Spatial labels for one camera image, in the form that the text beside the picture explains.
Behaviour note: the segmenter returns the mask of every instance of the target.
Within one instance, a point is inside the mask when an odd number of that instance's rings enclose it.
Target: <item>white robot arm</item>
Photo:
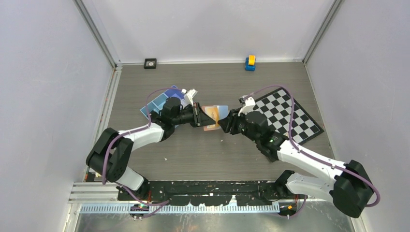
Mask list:
[[[115,150],[110,153],[106,167],[107,180],[127,186],[136,193],[149,190],[148,180],[127,166],[131,152],[147,144],[158,143],[169,138],[174,132],[175,125],[189,123],[193,127],[203,127],[215,124],[215,121],[202,111],[200,105],[192,100],[196,91],[190,90],[185,93],[185,99],[190,103],[188,106],[182,108],[178,98],[168,98],[160,114],[151,112],[152,121],[148,125],[124,131],[106,129],[90,152],[86,164],[98,173],[102,173],[108,144],[119,134],[126,134],[129,131],[130,133],[115,142]],[[286,170],[273,186],[279,196],[284,197],[289,194],[314,196],[333,203],[348,216],[359,217],[373,195],[373,190],[362,181],[334,167],[346,167],[370,181],[360,163],[352,160],[347,164],[329,159],[300,145],[296,145],[296,149],[286,136],[277,133],[273,126],[268,126],[265,116],[260,112],[252,111],[255,105],[253,98],[240,100],[240,102],[243,107],[231,110],[226,118],[218,122],[225,133],[232,135],[240,133],[248,137],[271,162],[280,160],[291,163],[316,176],[308,177]],[[300,154],[301,151],[308,152],[316,160],[325,161],[331,166],[304,156]]]

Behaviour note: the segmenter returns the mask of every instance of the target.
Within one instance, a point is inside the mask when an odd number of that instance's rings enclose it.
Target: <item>checkerboard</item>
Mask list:
[[[268,118],[268,124],[273,125],[276,131],[286,134],[291,119],[291,97],[283,88],[278,88],[255,100],[254,111],[259,111]],[[298,144],[304,144],[323,133],[323,129],[312,117],[294,100],[294,114],[292,123],[292,137]]]

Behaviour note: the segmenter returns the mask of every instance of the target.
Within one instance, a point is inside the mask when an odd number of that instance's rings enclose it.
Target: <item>blue block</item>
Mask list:
[[[255,59],[255,65],[249,65],[249,57],[246,58],[245,60],[245,70],[246,71],[255,71],[256,68],[256,59]]]

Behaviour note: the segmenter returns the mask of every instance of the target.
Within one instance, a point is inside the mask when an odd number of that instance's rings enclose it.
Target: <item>floor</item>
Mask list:
[[[240,106],[241,96],[271,84],[288,86],[302,107],[323,125],[302,63],[258,63],[254,72],[245,71],[243,66],[242,63],[160,64],[154,70],[145,70],[142,65],[124,66],[109,127],[127,130],[146,124],[140,109],[147,95],[159,88],[172,85],[195,88],[199,91],[195,100],[202,106],[219,104],[234,109]],[[333,157],[326,132],[304,146]],[[270,163],[243,135],[203,131],[189,125],[176,128],[164,142],[136,150],[128,165],[149,180],[275,180],[286,169],[307,174],[288,163]]]

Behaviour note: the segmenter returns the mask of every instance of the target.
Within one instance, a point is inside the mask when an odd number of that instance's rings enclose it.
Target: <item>white connector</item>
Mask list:
[[[245,104],[242,106],[242,108],[239,110],[239,114],[247,114],[251,111],[253,111],[253,108],[255,107],[256,103],[253,97],[249,97],[245,100]]]
[[[196,91],[194,88],[189,90],[187,92],[186,89],[182,89],[181,92],[184,94],[184,100],[186,102],[189,102],[189,104],[193,105],[193,98],[195,97],[195,95],[198,93],[198,91]]]

